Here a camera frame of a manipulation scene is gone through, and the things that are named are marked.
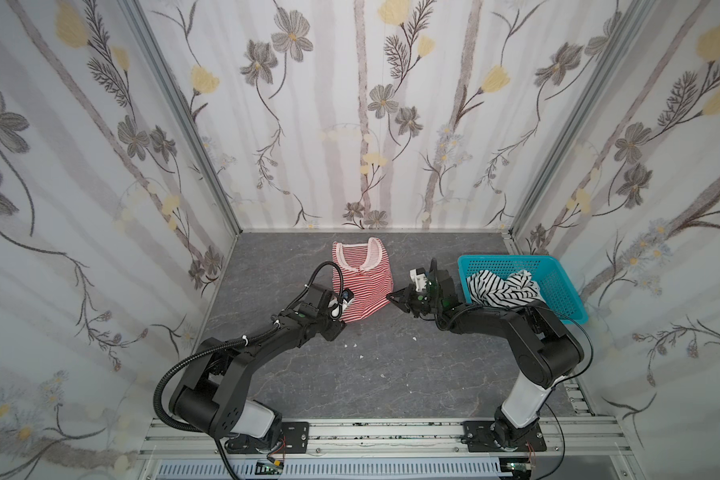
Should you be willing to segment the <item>red white striped tank top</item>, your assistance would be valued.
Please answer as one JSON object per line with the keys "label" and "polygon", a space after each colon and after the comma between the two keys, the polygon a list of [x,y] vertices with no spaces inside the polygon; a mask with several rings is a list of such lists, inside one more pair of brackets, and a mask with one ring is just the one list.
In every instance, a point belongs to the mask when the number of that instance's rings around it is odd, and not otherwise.
{"label": "red white striped tank top", "polygon": [[341,320],[346,323],[364,320],[388,304],[387,295],[394,289],[389,256],[382,241],[369,237],[365,243],[334,242],[332,261],[343,276],[333,274],[333,287],[341,293],[349,289],[353,297],[345,301]]}

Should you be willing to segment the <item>black white striped tank top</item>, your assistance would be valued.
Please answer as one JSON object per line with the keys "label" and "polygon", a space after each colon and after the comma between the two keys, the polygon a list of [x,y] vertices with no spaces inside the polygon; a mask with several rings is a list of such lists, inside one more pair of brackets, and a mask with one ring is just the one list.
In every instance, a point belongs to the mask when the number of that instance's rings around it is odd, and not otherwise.
{"label": "black white striped tank top", "polygon": [[466,279],[471,300],[479,305],[512,309],[541,300],[539,284],[527,270],[510,274],[506,279],[489,270],[481,270]]}

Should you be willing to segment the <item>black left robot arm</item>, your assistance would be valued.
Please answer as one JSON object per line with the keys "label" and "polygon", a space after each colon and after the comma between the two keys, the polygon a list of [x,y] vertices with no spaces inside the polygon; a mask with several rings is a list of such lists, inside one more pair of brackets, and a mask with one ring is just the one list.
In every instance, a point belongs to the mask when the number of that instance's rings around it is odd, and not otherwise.
{"label": "black left robot arm", "polygon": [[281,436],[282,416],[250,400],[254,374],[266,363],[317,335],[335,340],[346,323],[341,319],[354,300],[317,284],[307,286],[270,326],[235,340],[205,340],[198,351],[171,367],[153,395],[157,417],[181,431],[200,432],[214,440],[247,436],[273,445]]}

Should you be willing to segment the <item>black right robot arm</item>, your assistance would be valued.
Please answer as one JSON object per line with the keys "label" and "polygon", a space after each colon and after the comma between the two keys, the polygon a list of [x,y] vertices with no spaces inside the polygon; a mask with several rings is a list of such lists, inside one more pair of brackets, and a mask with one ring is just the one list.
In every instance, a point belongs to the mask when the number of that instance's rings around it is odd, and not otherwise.
{"label": "black right robot arm", "polygon": [[493,420],[465,429],[464,441],[486,451],[541,451],[540,413],[555,386],[585,358],[566,325],[540,299],[519,306],[459,300],[453,278],[432,264],[411,272],[411,283],[386,296],[401,311],[432,321],[439,330],[482,334],[507,341],[519,369]]}

